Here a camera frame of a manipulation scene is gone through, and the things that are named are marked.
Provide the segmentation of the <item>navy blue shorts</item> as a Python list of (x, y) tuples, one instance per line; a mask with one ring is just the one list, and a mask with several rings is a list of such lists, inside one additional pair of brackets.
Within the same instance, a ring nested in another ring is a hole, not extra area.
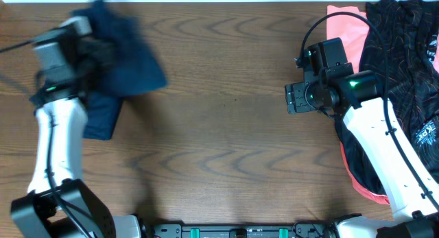
[(104, 0), (74, 10), (87, 17), (93, 37), (114, 45), (112, 66), (97, 81), (100, 93), (113, 97), (142, 95), (167, 86), (167, 78), (151, 47), (141, 35), (137, 19), (112, 10)]

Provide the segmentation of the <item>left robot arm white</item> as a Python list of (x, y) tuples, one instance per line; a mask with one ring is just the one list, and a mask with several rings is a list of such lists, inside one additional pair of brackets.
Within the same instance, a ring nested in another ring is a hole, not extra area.
[(35, 51), (45, 79), (34, 96), (38, 149), (27, 194), (11, 203), (14, 224), (24, 237), (142, 237), (136, 215), (112, 215), (83, 181), (89, 81), (112, 64), (113, 46), (50, 40)]

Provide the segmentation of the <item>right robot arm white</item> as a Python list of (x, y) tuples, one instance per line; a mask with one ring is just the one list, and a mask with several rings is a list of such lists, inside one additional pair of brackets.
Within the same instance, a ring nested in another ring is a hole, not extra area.
[(334, 222), (336, 237), (437, 237), (438, 183), (400, 127), (372, 71), (317, 78), (285, 86), (289, 113), (333, 110), (367, 155), (388, 197), (393, 221), (364, 216)]

